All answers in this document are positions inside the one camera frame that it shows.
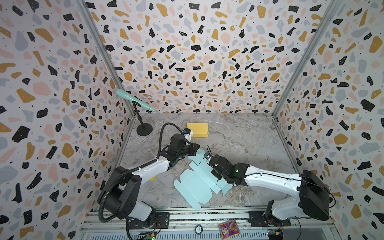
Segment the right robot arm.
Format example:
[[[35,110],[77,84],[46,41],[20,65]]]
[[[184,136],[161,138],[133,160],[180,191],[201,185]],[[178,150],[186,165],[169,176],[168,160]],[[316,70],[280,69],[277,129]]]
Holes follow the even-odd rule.
[[[233,165],[219,155],[208,155],[207,163],[218,180],[225,180],[234,187],[262,187],[289,195],[281,201],[269,201],[263,214],[269,224],[302,216],[319,221],[330,218],[330,199],[334,196],[311,171],[304,170],[301,174],[272,172],[244,163]]]

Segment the light blue paper box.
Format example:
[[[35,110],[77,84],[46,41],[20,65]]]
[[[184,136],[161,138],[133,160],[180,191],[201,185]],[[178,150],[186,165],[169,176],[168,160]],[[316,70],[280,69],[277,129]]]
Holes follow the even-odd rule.
[[[196,156],[189,157],[192,160],[190,169],[185,170],[180,179],[174,181],[176,190],[194,210],[200,210],[202,204],[208,203],[213,193],[225,195],[233,187],[211,173],[213,168],[207,164],[207,156],[205,151],[199,149]]]

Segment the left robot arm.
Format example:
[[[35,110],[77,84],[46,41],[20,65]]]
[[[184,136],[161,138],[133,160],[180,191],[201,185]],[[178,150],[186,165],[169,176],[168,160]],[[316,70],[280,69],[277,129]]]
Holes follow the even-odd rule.
[[[184,129],[182,134],[171,137],[170,144],[159,157],[130,170],[121,166],[115,168],[98,197],[99,221],[136,219],[150,227],[155,221],[156,210],[138,201],[140,187],[170,170],[178,161],[196,156],[200,145],[191,143],[192,136],[193,131]]]

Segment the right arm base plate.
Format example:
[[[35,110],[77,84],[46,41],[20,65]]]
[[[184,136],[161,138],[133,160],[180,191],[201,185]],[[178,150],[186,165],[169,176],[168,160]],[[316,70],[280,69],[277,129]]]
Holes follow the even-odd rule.
[[[291,222],[289,219],[281,221],[273,216],[268,218],[263,211],[249,211],[248,222],[252,227],[290,227]]]

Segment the yellow paper box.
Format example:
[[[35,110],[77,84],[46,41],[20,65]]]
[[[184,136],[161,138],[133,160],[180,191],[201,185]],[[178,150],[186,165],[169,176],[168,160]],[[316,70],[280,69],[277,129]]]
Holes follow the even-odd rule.
[[[192,138],[208,138],[209,137],[208,123],[188,123],[187,128],[193,132]]]

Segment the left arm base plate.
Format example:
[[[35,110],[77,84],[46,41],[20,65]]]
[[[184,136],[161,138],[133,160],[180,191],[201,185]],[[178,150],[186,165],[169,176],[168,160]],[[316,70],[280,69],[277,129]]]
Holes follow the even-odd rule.
[[[169,212],[156,212],[150,214],[147,220],[141,221],[138,219],[127,220],[126,227],[129,230],[153,230],[153,229],[167,229],[170,222],[170,213]]]

